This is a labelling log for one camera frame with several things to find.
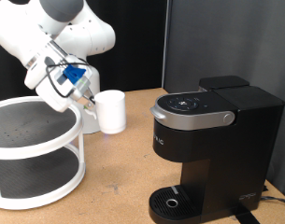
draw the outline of coffee maker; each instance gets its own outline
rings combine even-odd
[[[284,102],[240,77],[209,77],[195,92],[160,96],[153,149],[182,162],[180,184],[150,196],[158,224],[196,224],[258,207]]]

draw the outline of button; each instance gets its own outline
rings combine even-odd
[[[223,118],[223,122],[225,123],[225,124],[230,124],[231,122],[233,122],[234,121],[234,116],[232,115],[232,114],[226,114],[225,116],[224,116],[224,118]]]
[[[177,97],[176,100],[177,101],[184,101],[183,97]]]
[[[197,103],[193,103],[191,106],[188,106],[187,109],[188,110],[194,110],[198,107],[198,104]]]
[[[167,101],[167,104],[168,104],[168,105],[173,105],[174,102],[175,102],[174,100],[168,100],[168,101]]]
[[[181,106],[189,106],[189,105],[191,105],[191,103],[187,102],[187,101],[179,101],[179,102],[177,102],[177,104],[179,104]]]

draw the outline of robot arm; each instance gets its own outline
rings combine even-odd
[[[113,29],[99,20],[83,0],[31,0],[22,6],[0,1],[0,45],[28,69],[25,85],[36,89],[47,104],[60,112],[74,101],[90,105],[93,68],[68,55],[57,45],[56,38],[69,53],[84,58],[101,48],[98,52],[111,49],[115,43]]]

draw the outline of wooden table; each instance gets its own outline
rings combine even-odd
[[[127,128],[115,135],[85,135],[86,175],[79,186],[56,203],[25,211],[0,209],[0,223],[153,223],[153,191],[179,184],[181,163],[166,161],[152,149],[150,108],[163,89],[126,92]],[[285,198],[266,182],[263,195]],[[252,214],[263,224],[285,223],[285,203],[264,201]],[[234,217],[209,223],[238,224]]]

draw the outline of cable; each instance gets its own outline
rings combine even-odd
[[[47,76],[48,76],[48,78],[49,78],[49,81],[50,81],[51,86],[55,89],[55,91],[57,92],[57,94],[60,95],[60,96],[63,97],[63,98],[69,97],[69,96],[74,92],[74,90],[71,90],[67,95],[62,95],[62,94],[58,91],[58,89],[56,88],[55,84],[53,83],[53,81],[52,81],[52,79],[51,79],[49,68],[51,68],[51,67],[59,67],[59,66],[62,66],[62,65],[69,65],[69,64],[71,64],[71,65],[72,65],[72,64],[73,64],[73,65],[80,65],[80,64],[81,64],[81,65],[90,66],[88,63],[57,63],[57,64],[50,64],[50,65],[48,65],[48,66],[46,67]]]
[[[87,63],[87,61],[85,61],[84,59],[78,58],[79,60],[83,61],[84,63]]]
[[[274,198],[274,197],[271,197],[271,196],[263,196],[261,198],[261,201],[265,201],[265,200],[279,200],[279,201],[285,203],[285,199]]]

